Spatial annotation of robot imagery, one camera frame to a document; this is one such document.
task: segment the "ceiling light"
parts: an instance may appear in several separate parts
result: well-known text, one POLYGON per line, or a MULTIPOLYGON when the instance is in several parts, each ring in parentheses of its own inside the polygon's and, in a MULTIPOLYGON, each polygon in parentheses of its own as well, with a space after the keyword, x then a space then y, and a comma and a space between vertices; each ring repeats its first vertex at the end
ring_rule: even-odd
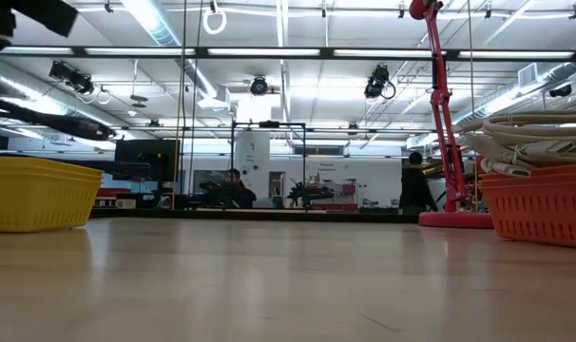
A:
POLYGON ((208 109, 208 108, 228 109, 229 108, 229 104, 227 102, 220 101, 217 99, 212 99, 209 97, 203 98, 202 100, 197 102, 197 105, 200 106, 201 108, 204 108, 204 109, 208 109))
POLYGON ((373 50, 373 49, 337 49, 336 57, 384 57, 384 58, 431 58, 428 50, 373 50))
POLYGON ((71 55, 70 47, 5 47, 0 54, 20 54, 20 55, 71 55))
POLYGON ((318 48, 209 48, 212 56, 319 56, 318 48))
POLYGON ((75 138, 75 141, 77 143, 82 143, 91 147, 95 147, 95 148, 100 148, 102 150, 114 150, 116 145, 115 142, 97 142, 97 141, 91 141, 88 139, 82 139, 82 138, 75 138))
MULTIPOLYGON (((180 57, 182 50, 178 47, 87 47, 86 53, 99 56, 176 56, 180 57)), ((195 49, 186 48, 184 54, 195 55, 195 49)))
POLYGON ((5 128, 5 127, 0 127, 0 128, 6 132, 13 133, 13 134, 19 134, 19 135, 27 137, 27 138, 33 138, 33 139, 38 139, 38 140, 43 139, 42 135, 40 135, 39 133, 33 132, 31 130, 28 130, 28 129, 22 129, 22 128, 9 129, 9 128, 5 128))
POLYGON ((561 128, 576 128, 576 123, 563 123, 559 125, 561 128))
POLYGON ((565 59, 573 57, 573 51, 461 51, 459 58, 514 58, 514 59, 534 59, 534 58, 549 58, 549 59, 565 59))

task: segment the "black cord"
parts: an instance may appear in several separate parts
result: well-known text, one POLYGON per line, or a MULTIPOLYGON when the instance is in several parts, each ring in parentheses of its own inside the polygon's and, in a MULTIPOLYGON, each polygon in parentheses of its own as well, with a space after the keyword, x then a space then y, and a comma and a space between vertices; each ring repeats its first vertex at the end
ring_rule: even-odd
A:
POLYGON ((14 119, 29 124, 40 124, 71 136, 93 141, 106 141, 115 136, 115 132, 102 123, 90 118, 76 118, 66 115, 40 113, 19 105, 0 100, 0 118, 14 119))
POLYGON ((387 97, 387 96, 383 95, 383 92, 381 91, 381 97, 385 100, 393 99, 395 97, 395 94, 397 93, 397 90, 395 89, 395 85, 393 83, 388 82, 388 86, 390 86, 394 90, 394 93, 392 94, 392 96, 387 97))
POLYGON ((252 123, 249 123, 249 124, 243 129, 243 131, 241 131, 241 133, 240 133, 236 138, 233 139, 233 141, 232 141, 231 143, 235 143, 236 141, 238 141, 238 140, 241 138, 241 136, 244 135, 244 134, 248 131, 248 129, 250 129, 250 126, 251 126, 251 125, 252 125, 252 123))
MULTIPOLYGON (((186 2, 187 0, 184 0, 184 11, 186 12, 186 2)), ((198 48, 200 46, 200 41, 202 38, 202 18, 203 18, 203 0, 200 0, 200 23, 198 24, 198 28, 197 28, 197 44, 195 45, 196 48, 198 48)), ((185 45, 186 43, 186 29, 184 30, 184 32, 182 33, 183 38, 182 38, 182 44, 185 45)), ((196 59, 195 60, 195 79, 193 80, 193 107, 192 107, 192 113, 191 113, 191 156, 190 156, 190 163, 189 163, 189 178, 188 178, 188 184, 189 184, 189 195, 192 194, 192 187, 190 186, 191 184, 191 177, 193 176, 193 159, 195 158, 195 110, 197 109, 197 80, 198 80, 198 76, 197 76, 197 71, 199 69, 199 60, 196 59)), ((186 115, 184 114, 184 97, 182 97, 182 114, 184 115, 183 118, 183 124, 186 124, 186 115)), ((182 130, 182 144, 184 144, 184 129, 182 130)))
MULTIPOLYGON (((49 92, 50 92, 51 90, 53 90, 53 89, 54 89, 57 85, 59 85, 61 82, 62 82, 62 80, 60 80, 60 81, 54 83, 53 85, 51 85, 51 86, 49 87, 49 89, 46 90, 46 92, 44 92, 36 101, 39 101, 39 100, 43 99, 46 95, 49 94, 49 92)), ((0 126, 2 126, 3 124, 5 124, 5 123, 8 122, 9 120, 11 120, 11 119, 5 119, 5 120, 3 120, 2 122, 0 122, 0 126)))
MULTIPOLYGON (((179 103, 179 106, 181 107, 182 110, 182 139, 181 139, 181 143, 180 143, 180 148, 179 148, 179 160, 180 160, 180 167, 179 167, 179 178, 180 178, 180 193, 181 195, 183 195, 184 193, 184 176, 182 175, 182 171, 184 170, 184 130, 186 129, 186 106, 184 105, 184 97, 186 96, 185 92, 186 92, 186 87, 184 86, 184 84, 186 83, 185 81, 185 75, 184 75, 184 65, 185 65, 185 56, 184 56, 184 49, 186 47, 186 5, 187 5, 187 1, 188 0, 184 0, 184 12, 182 13, 182 54, 181 54, 181 84, 179 87, 179 91, 182 96, 179 96, 179 100, 181 101, 179 103)), ((190 187, 191 184, 191 179, 189 178, 188 180, 188 184, 187 186, 190 187)))

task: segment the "seated person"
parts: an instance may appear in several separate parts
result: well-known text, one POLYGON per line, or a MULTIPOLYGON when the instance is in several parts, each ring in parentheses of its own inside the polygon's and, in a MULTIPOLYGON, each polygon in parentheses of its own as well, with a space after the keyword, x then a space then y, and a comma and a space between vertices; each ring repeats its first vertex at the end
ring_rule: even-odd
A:
POLYGON ((228 195, 229 207, 252 209, 252 204, 257 200, 257 195, 243 184, 240 171, 231 169, 227 172, 226 182, 221 186, 228 195))
POLYGON ((402 194, 400 209, 403 215, 419 215, 428 211, 428 206, 434 212, 438 211, 428 185, 428 180, 421 171, 423 156, 412 152, 409 156, 409 167, 402 170, 402 194))

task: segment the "yellow basket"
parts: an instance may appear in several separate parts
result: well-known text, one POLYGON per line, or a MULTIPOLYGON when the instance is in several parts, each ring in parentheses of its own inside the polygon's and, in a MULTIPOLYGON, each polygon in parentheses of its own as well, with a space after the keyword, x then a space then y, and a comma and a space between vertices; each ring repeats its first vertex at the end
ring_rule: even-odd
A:
POLYGON ((0 232, 86 224, 102 171, 25 157, 0 157, 0 232))

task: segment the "monitor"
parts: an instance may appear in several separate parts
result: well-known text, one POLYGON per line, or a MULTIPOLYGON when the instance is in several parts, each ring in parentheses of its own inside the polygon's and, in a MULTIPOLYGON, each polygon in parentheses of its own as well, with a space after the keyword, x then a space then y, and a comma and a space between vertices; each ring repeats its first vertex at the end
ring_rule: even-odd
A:
POLYGON ((116 162, 148 162, 152 181, 174 181, 178 174, 175 140, 117 141, 116 162))

